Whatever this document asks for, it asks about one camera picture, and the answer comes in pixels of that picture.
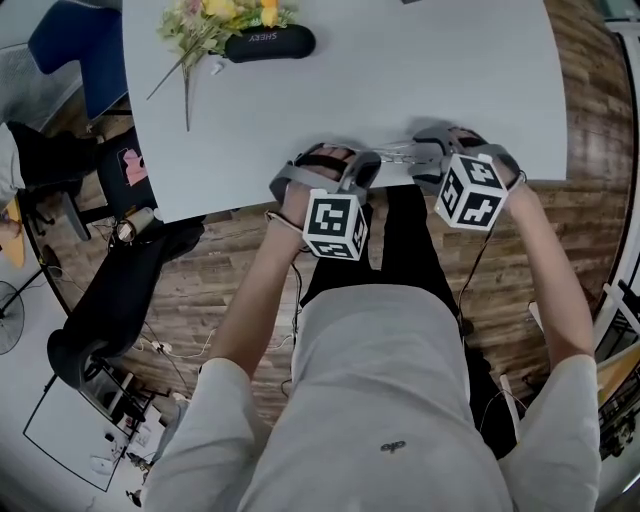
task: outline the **plug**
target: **plug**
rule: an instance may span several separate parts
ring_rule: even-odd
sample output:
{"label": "plug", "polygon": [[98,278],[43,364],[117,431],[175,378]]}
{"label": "plug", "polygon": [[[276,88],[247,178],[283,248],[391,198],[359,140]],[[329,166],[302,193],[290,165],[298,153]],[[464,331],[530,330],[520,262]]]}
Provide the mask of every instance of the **plug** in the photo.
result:
{"label": "plug", "polygon": [[151,345],[153,345],[153,348],[155,348],[158,352],[164,352],[165,354],[171,354],[171,351],[173,350],[171,343],[160,343],[159,341],[152,341]]}

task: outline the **office chair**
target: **office chair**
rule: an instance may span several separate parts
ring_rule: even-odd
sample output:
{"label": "office chair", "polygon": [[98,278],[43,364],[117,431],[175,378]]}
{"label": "office chair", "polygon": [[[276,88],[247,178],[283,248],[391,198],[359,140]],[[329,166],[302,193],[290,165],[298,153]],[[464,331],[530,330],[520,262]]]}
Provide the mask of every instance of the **office chair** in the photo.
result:
{"label": "office chair", "polygon": [[[62,189],[62,207],[71,226],[80,240],[91,240],[88,225],[109,217],[116,221],[124,219],[127,213],[143,208],[157,207],[149,179],[146,178],[130,186],[126,178],[127,164],[124,157],[128,151],[141,156],[135,128],[109,139],[96,148],[95,161],[102,192],[107,200],[105,206],[81,211],[72,190]],[[147,229],[155,229],[161,223],[154,221]]]}
{"label": "office chair", "polygon": [[28,46],[45,75],[68,62],[80,62],[90,121],[109,113],[109,108],[127,94],[122,15],[115,9],[59,0],[44,15]]}
{"label": "office chair", "polygon": [[136,343],[162,266],[198,244],[203,219],[163,225],[109,252],[64,327],[49,336],[49,363],[60,379],[81,390],[92,361],[120,357]]}

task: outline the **black pants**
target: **black pants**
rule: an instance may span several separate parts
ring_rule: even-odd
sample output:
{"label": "black pants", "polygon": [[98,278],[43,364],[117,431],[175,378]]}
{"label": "black pants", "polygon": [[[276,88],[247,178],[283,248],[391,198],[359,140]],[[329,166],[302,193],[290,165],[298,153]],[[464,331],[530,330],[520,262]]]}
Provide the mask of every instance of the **black pants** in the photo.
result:
{"label": "black pants", "polygon": [[69,132],[48,138],[13,121],[7,127],[18,146],[20,174],[27,187],[79,181],[96,169],[96,139],[78,139]]}
{"label": "black pants", "polygon": [[[368,239],[360,261],[320,258],[301,306],[325,290],[362,284],[396,284],[415,286],[432,293],[457,318],[458,307],[427,228],[427,207],[422,191],[415,185],[391,187],[387,189],[387,198],[389,213],[384,229],[382,269],[371,269]],[[363,212],[371,227],[373,208],[367,204]],[[466,345],[465,353],[471,384],[471,412],[479,429],[487,404],[500,390],[491,378],[491,365],[482,353]],[[502,397],[491,403],[481,433],[496,458],[504,457],[515,446],[513,423]]]}

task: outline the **wooden floor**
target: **wooden floor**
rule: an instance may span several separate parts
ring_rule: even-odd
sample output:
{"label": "wooden floor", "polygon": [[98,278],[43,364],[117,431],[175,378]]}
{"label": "wooden floor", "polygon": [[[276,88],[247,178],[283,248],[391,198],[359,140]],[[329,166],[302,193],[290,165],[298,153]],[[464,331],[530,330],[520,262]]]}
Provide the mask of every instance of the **wooden floor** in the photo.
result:
{"label": "wooden floor", "polygon": [[[623,231],[633,163],[633,118],[629,81],[617,43],[609,35],[589,0],[547,0],[553,30],[560,51],[567,97],[569,124],[568,180],[563,183],[535,183],[550,221],[578,274],[592,307],[598,303],[602,286],[612,270]],[[86,120],[81,114],[82,98],[75,98],[54,122],[51,130],[73,129],[82,133]],[[124,131],[130,121],[113,119],[98,126],[108,137]],[[95,175],[85,180],[82,206],[104,202]],[[376,193],[372,228],[372,264],[380,265],[382,229],[386,216],[383,194]],[[428,200],[433,210],[433,200]],[[147,321],[155,335],[173,345],[175,354],[200,352],[207,336],[221,321],[244,272],[250,265],[264,234],[263,212],[267,205],[220,213],[208,219],[206,233],[196,249],[168,264],[156,288]],[[51,245],[64,268],[81,287],[86,287],[106,254],[101,237],[106,227],[91,228],[91,242],[80,242],[62,216],[59,200],[44,209],[59,222],[40,243]],[[466,280],[484,235],[449,229],[436,215],[430,215],[429,229],[444,271],[454,292]],[[298,266],[305,287],[315,261],[301,255]],[[80,292],[60,283],[71,305]],[[533,300],[527,260],[513,225],[501,218],[463,301],[465,316],[473,320],[476,335],[472,346],[484,351],[494,374],[506,373],[514,392],[526,396],[522,382],[532,373],[544,379],[548,372],[544,340],[527,307]],[[291,333],[295,304],[295,279],[289,276],[267,353],[256,374],[254,390],[261,414],[271,422],[280,415],[286,398],[281,383],[289,378],[291,346],[276,347]],[[175,359],[188,389],[175,369],[145,344],[143,352],[131,350],[121,361],[149,388],[167,389],[190,395],[198,367],[206,357]],[[167,415],[170,401],[159,401]]]}

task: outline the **gray t-shirt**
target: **gray t-shirt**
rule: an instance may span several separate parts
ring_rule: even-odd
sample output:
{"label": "gray t-shirt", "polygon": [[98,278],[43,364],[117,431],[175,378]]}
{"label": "gray t-shirt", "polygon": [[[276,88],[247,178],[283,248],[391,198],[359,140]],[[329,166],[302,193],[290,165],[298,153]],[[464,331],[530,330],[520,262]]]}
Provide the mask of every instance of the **gray t-shirt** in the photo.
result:
{"label": "gray t-shirt", "polygon": [[292,371],[290,402],[270,432],[247,375],[231,361],[209,361],[147,479],[144,510],[595,506],[597,384],[587,356],[555,368],[520,424],[520,444],[500,462],[474,428],[456,321],[424,290],[320,294],[305,308]]}
{"label": "gray t-shirt", "polygon": [[0,212],[24,188],[18,146],[6,123],[0,123]]}

